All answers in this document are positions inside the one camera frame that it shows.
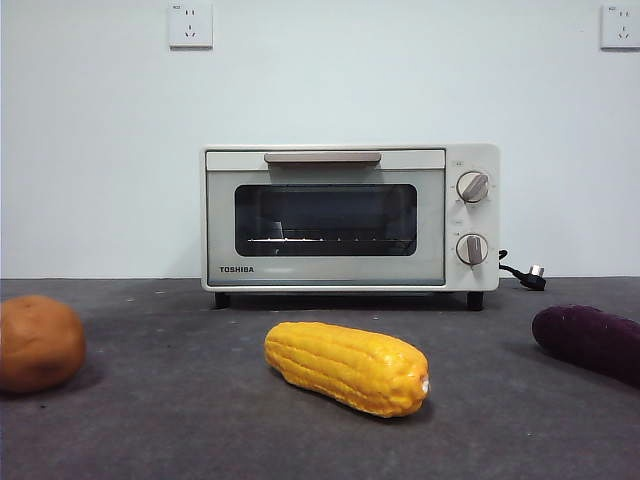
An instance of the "wall socket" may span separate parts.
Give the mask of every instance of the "wall socket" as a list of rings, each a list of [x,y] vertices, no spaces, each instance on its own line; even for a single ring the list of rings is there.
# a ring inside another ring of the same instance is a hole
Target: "wall socket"
[[[601,48],[640,48],[640,4],[602,7]]]
[[[213,48],[213,12],[210,3],[172,3],[167,18],[170,48]]]

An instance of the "white toaster oven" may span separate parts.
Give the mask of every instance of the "white toaster oven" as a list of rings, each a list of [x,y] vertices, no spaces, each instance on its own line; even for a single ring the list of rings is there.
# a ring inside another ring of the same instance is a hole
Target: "white toaster oven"
[[[212,145],[202,150],[202,286],[251,292],[498,286],[499,152],[488,144]]]

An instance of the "gray carpet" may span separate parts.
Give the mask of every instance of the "gray carpet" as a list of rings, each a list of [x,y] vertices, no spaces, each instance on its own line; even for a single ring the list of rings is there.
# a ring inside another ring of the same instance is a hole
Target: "gray carpet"
[[[565,364],[531,336],[536,312],[597,306],[640,319],[640,278],[503,281],[463,294],[246,296],[209,309],[198,280],[8,280],[83,319],[88,357],[66,385],[2,396],[2,478],[629,479],[640,390]],[[428,356],[432,396],[382,420],[287,385],[266,332],[319,320],[403,338]]]

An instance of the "purple eggplant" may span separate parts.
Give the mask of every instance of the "purple eggplant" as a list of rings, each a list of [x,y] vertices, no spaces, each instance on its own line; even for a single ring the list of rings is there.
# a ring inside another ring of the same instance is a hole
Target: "purple eggplant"
[[[640,387],[640,324],[585,305],[546,308],[533,336],[554,357]]]

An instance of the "control knob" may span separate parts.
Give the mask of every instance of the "control knob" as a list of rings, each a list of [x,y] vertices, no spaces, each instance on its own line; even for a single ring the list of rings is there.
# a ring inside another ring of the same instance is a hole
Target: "control knob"
[[[458,257],[467,265],[478,265],[487,258],[487,241],[476,234],[464,235],[456,247]]]
[[[477,203],[489,193],[489,176],[481,172],[467,172],[458,179],[456,188],[465,203]]]

